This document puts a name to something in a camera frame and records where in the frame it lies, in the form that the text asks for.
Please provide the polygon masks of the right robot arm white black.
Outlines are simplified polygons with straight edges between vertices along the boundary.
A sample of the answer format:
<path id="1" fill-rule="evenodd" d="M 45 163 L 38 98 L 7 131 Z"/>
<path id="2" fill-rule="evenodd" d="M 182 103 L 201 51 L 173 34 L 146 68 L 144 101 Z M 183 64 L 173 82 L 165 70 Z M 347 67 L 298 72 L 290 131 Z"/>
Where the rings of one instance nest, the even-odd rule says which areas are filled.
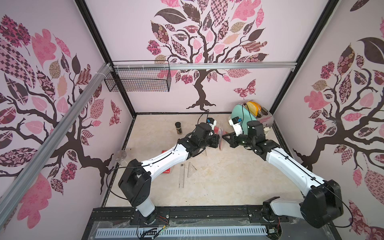
<path id="1" fill-rule="evenodd" d="M 222 138 L 230 147 L 243 146 L 275 166 L 303 195 L 301 200 L 273 197 L 264 201 L 262 213 L 266 221 L 272 221 L 278 216 L 287 216 L 304 219 L 309 225 L 319 229 L 331 225 L 332 221 L 343 215 L 345 203 L 337 182 L 326 181 L 315 175 L 289 156 L 275 141 L 268 140 L 264 126 L 259 121 L 247 122 L 245 131 L 242 123 L 238 117 L 229 120 L 234 131 L 223 135 Z"/>

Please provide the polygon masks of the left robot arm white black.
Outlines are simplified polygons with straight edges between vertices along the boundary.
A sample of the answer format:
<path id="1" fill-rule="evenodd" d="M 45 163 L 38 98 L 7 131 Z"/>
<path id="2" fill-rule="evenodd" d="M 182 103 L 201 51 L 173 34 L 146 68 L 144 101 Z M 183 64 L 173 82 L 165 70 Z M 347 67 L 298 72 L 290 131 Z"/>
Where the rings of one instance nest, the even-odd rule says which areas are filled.
<path id="1" fill-rule="evenodd" d="M 196 157 L 207 147 L 217 148 L 220 136 L 214 132 L 217 121 L 208 118 L 195 129 L 179 139 L 174 147 L 147 161 L 134 159 L 124 167 L 118 187 L 128 201 L 139 212 L 139 219 L 146 224 L 156 220 L 157 210 L 150 199 L 152 182 L 165 170 Z"/>

